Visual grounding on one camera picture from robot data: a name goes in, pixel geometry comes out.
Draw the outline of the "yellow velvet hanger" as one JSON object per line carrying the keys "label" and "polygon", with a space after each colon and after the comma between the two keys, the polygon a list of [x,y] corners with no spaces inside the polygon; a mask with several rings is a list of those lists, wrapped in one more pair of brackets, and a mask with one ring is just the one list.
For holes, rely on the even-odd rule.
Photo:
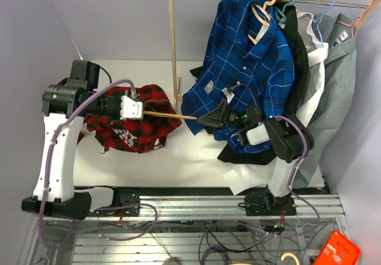
{"label": "yellow velvet hanger", "polygon": [[156,116],[156,117],[166,117],[173,119],[185,119],[185,120],[197,120],[197,117],[184,116],[180,114],[171,114],[171,113],[158,113],[154,111],[143,111],[144,115]]}

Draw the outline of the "red black plaid shirt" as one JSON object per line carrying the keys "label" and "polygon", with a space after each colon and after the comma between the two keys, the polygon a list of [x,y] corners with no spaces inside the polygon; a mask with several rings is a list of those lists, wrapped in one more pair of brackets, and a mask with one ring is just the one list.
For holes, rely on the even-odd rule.
{"label": "red black plaid shirt", "polygon": [[[155,84],[137,88],[144,109],[157,113],[174,114],[167,95]],[[104,151],[114,148],[119,151],[144,153],[165,146],[167,136],[182,125],[181,119],[144,116],[142,120],[114,120],[110,117],[86,116],[86,127],[95,132],[95,139]]]}

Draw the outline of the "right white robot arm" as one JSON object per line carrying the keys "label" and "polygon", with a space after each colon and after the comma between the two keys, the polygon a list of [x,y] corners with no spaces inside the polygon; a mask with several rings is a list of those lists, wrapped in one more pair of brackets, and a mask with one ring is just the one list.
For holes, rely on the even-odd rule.
{"label": "right white robot arm", "polygon": [[260,107],[250,105],[244,113],[233,111],[224,99],[211,112],[196,119],[198,124],[220,127],[225,124],[240,126],[238,142],[245,148],[269,141],[280,160],[290,164],[291,169],[274,174],[265,187],[263,201],[257,207],[271,215],[277,214],[291,198],[292,182],[296,171],[314,147],[314,140],[296,115],[274,116],[265,119]]}

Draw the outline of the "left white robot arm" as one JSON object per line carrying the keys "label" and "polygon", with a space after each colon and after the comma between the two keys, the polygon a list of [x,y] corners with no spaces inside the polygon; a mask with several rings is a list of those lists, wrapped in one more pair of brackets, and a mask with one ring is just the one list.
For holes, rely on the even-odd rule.
{"label": "left white robot arm", "polygon": [[93,189],[77,192],[73,185],[74,160],[85,117],[120,115],[119,96],[102,94],[88,106],[82,104],[98,87],[102,67],[90,61],[74,60],[70,76],[49,85],[42,94],[45,142],[38,182],[21,209],[32,214],[84,220],[96,203]]}

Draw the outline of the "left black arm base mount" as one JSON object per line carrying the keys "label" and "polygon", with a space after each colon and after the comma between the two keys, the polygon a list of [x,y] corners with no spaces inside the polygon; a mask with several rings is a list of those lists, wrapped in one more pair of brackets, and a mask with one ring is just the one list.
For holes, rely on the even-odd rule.
{"label": "left black arm base mount", "polygon": [[137,217],[140,210],[140,198],[127,188],[115,188],[112,206],[125,208],[124,215],[127,217]]}

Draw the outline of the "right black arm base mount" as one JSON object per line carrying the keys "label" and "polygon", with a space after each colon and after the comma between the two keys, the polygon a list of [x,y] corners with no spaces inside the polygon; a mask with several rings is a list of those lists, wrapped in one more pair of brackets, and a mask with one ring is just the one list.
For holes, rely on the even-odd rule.
{"label": "right black arm base mount", "polygon": [[238,207],[244,208],[247,216],[296,215],[295,202],[291,194],[275,197],[268,187],[251,189]]}

